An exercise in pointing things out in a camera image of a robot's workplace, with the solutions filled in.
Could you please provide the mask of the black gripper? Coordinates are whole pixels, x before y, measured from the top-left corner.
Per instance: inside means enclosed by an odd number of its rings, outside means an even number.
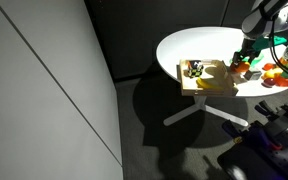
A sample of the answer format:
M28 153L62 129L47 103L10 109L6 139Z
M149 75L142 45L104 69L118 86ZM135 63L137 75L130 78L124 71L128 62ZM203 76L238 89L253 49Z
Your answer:
M256 52L253 51L253 44L254 44L254 40L244 39L242 42L241 49L239 51L236 51L233 54L233 58L231 60L231 63L234 66L238 66L240 60L242 60L248 56L247 62L251 65L253 60L256 58Z

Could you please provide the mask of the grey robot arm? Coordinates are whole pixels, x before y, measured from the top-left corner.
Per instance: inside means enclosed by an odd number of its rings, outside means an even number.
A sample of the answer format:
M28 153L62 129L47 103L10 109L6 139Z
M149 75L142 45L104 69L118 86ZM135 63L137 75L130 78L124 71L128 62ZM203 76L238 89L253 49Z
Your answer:
M232 58L238 67L242 60L251 63L263 49L274 47L274 34L288 30L288 0L256 0L241 26L244 39Z

